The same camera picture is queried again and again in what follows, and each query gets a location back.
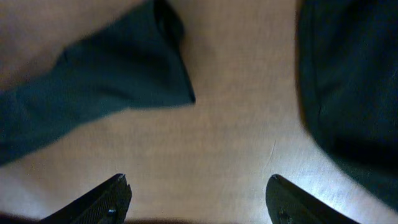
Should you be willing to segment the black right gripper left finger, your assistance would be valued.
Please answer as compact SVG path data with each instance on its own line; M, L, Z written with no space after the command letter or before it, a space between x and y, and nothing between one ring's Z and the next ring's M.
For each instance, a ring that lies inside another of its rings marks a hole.
M116 174L41 223L123 223L132 199L124 174Z

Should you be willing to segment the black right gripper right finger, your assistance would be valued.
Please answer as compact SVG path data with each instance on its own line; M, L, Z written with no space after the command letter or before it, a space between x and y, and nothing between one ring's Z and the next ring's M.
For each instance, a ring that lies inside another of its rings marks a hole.
M279 174L267 182L266 205L273 224L358 224Z

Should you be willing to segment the black leggings red waistband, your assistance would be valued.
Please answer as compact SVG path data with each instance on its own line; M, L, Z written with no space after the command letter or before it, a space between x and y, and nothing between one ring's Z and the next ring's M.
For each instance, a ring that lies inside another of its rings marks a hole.
M193 104L183 36L167 1L147 1L67 47L44 76L3 92L1 164L126 108Z

